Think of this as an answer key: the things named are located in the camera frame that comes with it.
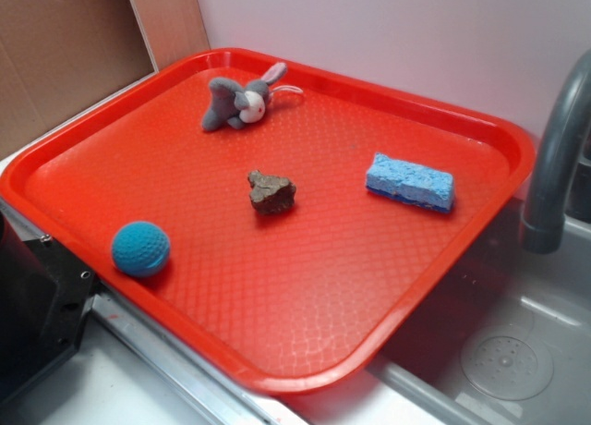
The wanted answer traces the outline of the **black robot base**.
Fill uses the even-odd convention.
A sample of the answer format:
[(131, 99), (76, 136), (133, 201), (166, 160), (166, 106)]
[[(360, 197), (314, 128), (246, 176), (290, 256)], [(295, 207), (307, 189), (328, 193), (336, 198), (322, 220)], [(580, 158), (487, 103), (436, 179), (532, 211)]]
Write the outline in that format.
[(1, 404), (79, 349), (96, 273), (58, 240), (21, 239), (1, 217)]

